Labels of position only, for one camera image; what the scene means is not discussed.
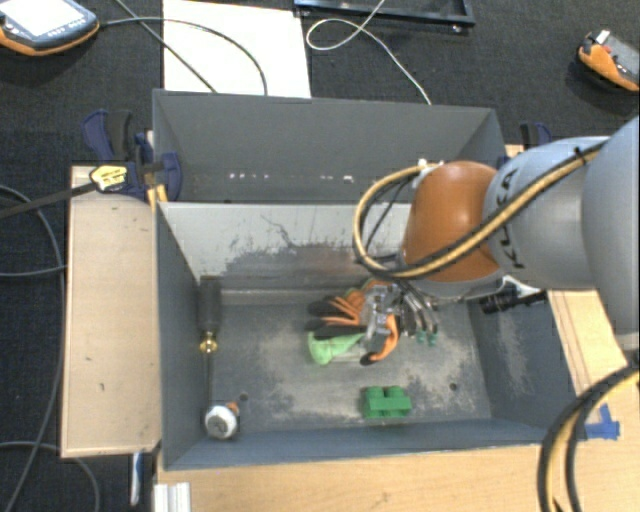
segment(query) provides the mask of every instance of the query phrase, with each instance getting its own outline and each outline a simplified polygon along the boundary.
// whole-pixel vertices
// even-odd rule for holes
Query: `white paper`
[[[165,0],[164,16],[204,25],[244,46],[262,67],[270,96],[310,97],[302,27],[292,12]],[[164,38],[217,92],[263,94],[256,67],[228,41],[176,23],[165,23]],[[172,91],[208,92],[168,50],[164,51],[164,86]]]

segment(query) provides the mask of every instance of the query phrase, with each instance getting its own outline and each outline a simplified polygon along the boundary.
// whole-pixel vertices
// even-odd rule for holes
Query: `black carpet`
[[[123,17],[109,0],[81,3],[102,20]],[[141,15],[161,12],[160,0],[128,3]],[[289,0],[231,3],[290,6]],[[369,28],[434,103],[495,108],[507,142],[519,142],[518,126],[524,120],[542,121],[562,138],[611,134],[637,115],[637,96],[612,94],[584,81],[573,55],[584,34],[599,27],[611,28],[638,47],[639,2],[471,0],[471,5],[477,25],[468,33],[387,20],[374,20]],[[305,18],[304,26],[315,19]],[[317,34],[319,42],[329,42],[345,33],[343,27],[329,26]],[[334,52],[308,51],[308,56],[314,96],[422,101],[387,55],[364,37]],[[0,51],[0,185],[31,198],[66,187],[70,164],[92,157],[79,130],[84,116],[98,108],[126,108],[134,112],[133,130],[150,127],[151,89],[160,85],[160,48],[135,26],[108,29],[90,44],[44,59]],[[64,250],[65,205],[43,211]],[[0,221],[0,272],[53,264],[46,232],[35,216]],[[56,283],[55,277],[0,280],[0,442],[32,440],[38,432],[61,331]],[[45,441],[56,443],[58,425],[56,413]],[[0,451],[2,509],[27,455],[27,450]],[[128,458],[88,462],[100,483],[102,510],[126,510]],[[16,510],[91,507],[83,473],[43,453]]]

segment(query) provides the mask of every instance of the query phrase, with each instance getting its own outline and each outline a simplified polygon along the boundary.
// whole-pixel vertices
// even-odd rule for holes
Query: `white cable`
[[[389,57],[391,57],[391,60],[393,60],[395,65],[398,66],[398,68],[400,69],[400,71],[402,71],[404,76],[406,76],[407,79],[414,85],[414,87],[416,89],[418,89],[418,92],[422,95],[424,100],[427,102],[427,105],[432,105],[431,100],[429,99],[429,95],[427,94],[427,92],[418,83],[418,81],[411,75],[411,73],[409,73],[407,71],[407,69],[400,63],[398,58],[393,54],[393,52],[389,49],[389,47],[386,44],[384,44],[378,37],[373,35],[371,32],[369,32],[365,28],[367,26],[367,24],[371,21],[371,19],[380,10],[380,8],[382,7],[382,5],[385,2],[386,2],[386,0],[380,0],[378,5],[376,5],[375,8],[373,9],[373,11],[371,11],[371,14],[369,14],[369,16],[367,16],[367,19],[365,19],[360,25],[358,25],[356,23],[353,23],[351,21],[348,21],[348,20],[343,20],[341,18],[326,18],[324,20],[317,21],[313,25],[311,25],[311,28],[309,28],[309,30],[307,31],[307,34],[305,36],[305,41],[306,41],[307,45],[309,45],[310,48],[312,48],[314,50],[317,50],[317,51],[326,52],[326,51],[336,50],[337,48],[340,48],[341,46],[344,46],[345,44],[347,44],[350,41],[352,41],[361,32],[363,34],[366,34],[371,39],[373,39],[376,43],[378,43],[385,52],[387,52],[387,55],[389,55]],[[318,46],[315,43],[311,42],[311,34],[318,27],[320,27],[321,25],[324,25],[325,23],[343,23],[345,25],[349,25],[350,27],[355,28],[356,30],[354,30],[345,39],[343,39],[342,41],[339,41],[338,43],[335,43],[335,44],[330,45],[330,46]]]

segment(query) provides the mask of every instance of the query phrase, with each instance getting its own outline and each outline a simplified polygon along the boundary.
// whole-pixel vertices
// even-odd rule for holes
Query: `wooden board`
[[[89,168],[75,168],[73,186]],[[71,201],[63,457],[152,450],[160,440],[151,209],[97,192]]]

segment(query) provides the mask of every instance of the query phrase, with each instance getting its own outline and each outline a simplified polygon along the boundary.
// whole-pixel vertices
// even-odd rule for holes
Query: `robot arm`
[[[557,141],[499,171],[451,162],[416,190],[395,266],[362,244],[364,215],[400,171],[365,193],[354,250],[379,278],[436,299],[495,293],[511,275],[535,288],[596,288],[617,334],[638,331],[638,118],[611,138]]]

